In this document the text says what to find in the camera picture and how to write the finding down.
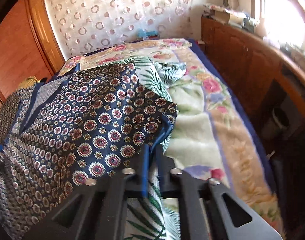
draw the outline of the bed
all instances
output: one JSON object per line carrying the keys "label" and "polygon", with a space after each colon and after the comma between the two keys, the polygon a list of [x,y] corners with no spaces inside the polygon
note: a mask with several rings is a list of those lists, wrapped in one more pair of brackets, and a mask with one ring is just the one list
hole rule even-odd
{"label": "bed", "polygon": [[[165,155],[196,178],[220,179],[283,236],[265,150],[238,99],[195,41],[147,40],[98,50],[69,59],[54,79],[78,63],[88,69],[137,56],[186,63],[183,77],[167,86],[178,115]],[[175,200],[163,204],[177,211]]]}

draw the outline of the navy patterned fabric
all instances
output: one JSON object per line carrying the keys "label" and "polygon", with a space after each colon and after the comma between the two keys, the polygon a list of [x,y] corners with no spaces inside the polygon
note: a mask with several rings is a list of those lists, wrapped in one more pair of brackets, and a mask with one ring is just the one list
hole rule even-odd
{"label": "navy patterned fabric", "polygon": [[3,144],[19,108],[19,93],[12,93],[0,108],[0,144]]}
{"label": "navy patterned fabric", "polygon": [[131,59],[73,73],[32,114],[31,97],[21,100],[4,149],[11,174],[0,176],[0,210],[13,238],[87,178],[113,176],[142,144],[164,140],[177,113],[176,104],[138,82]]}
{"label": "navy patterned fabric", "polygon": [[66,81],[69,78],[69,75],[61,77],[57,80],[51,81],[47,84],[44,84],[38,90],[36,100],[34,101],[33,107],[30,111],[30,114],[27,119],[30,119],[32,113],[36,110],[38,106],[44,103],[60,86],[60,84]]}

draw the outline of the triangular cutout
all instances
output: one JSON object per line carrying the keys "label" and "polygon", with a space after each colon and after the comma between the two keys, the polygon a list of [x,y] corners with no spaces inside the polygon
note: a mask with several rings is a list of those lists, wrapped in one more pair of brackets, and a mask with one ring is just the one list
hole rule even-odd
{"label": "triangular cutout", "polygon": [[76,197],[64,210],[56,214],[53,221],[66,228],[70,228],[80,207],[82,197],[83,195]]}
{"label": "triangular cutout", "polygon": [[222,194],[233,225],[238,228],[252,221],[252,217],[239,206],[228,194]]}

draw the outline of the yellow fabric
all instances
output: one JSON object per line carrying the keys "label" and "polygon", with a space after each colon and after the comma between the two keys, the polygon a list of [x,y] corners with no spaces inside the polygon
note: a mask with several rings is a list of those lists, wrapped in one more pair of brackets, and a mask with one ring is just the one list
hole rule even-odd
{"label": "yellow fabric", "polygon": [[37,82],[39,82],[39,81],[35,76],[28,77],[18,85],[17,89],[28,88]]}

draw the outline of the pink flower print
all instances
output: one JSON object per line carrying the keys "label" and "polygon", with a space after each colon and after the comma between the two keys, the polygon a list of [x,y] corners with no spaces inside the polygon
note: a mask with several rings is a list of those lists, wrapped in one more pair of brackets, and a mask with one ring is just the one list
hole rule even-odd
{"label": "pink flower print", "polygon": [[71,60],[68,64],[68,67],[75,66],[76,64],[77,64],[77,62]]}
{"label": "pink flower print", "polygon": [[210,169],[210,174],[212,178],[216,178],[218,180],[222,180],[223,177],[225,176],[225,173],[223,172],[222,169]]}
{"label": "pink flower print", "polygon": [[155,54],[155,55],[153,56],[153,58],[158,58],[158,59],[169,59],[169,58],[171,58],[171,55],[170,55],[170,54],[167,54],[167,53],[164,53],[164,54],[158,53],[158,54]]}
{"label": "pink flower print", "polygon": [[272,221],[272,219],[270,217],[268,217],[266,214],[263,214],[261,216],[272,228],[274,228],[276,231],[278,230],[278,221],[274,220]]}
{"label": "pink flower print", "polygon": [[114,47],[114,51],[119,51],[119,50],[124,50],[126,48],[126,45],[123,45],[123,44],[121,44],[121,45],[118,45],[118,46],[116,46],[116,47]]}
{"label": "pink flower print", "polygon": [[163,42],[171,47],[182,46],[182,44],[183,44],[182,42],[176,41],[175,39],[165,39],[165,40],[163,40]]}
{"label": "pink flower print", "polygon": [[221,91],[221,86],[218,81],[212,79],[212,78],[207,78],[203,82],[203,87],[207,90],[209,93],[216,93]]}
{"label": "pink flower print", "polygon": [[224,106],[218,106],[218,107],[217,107],[217,110],[218,110],[220,113],[222,113],[222,114],[228,114],[228,110],[227,110],[227,108],[224,107]]}
{"label": "pink flower print", "polygon": [[102,64],[105,64],[105,63],[108,63],[108,62],[116,61],[118,59],[120,59],[120,57],[109,57],[109,58],[105,58],[102,61],[97,62],[97,64],[102,65]]}

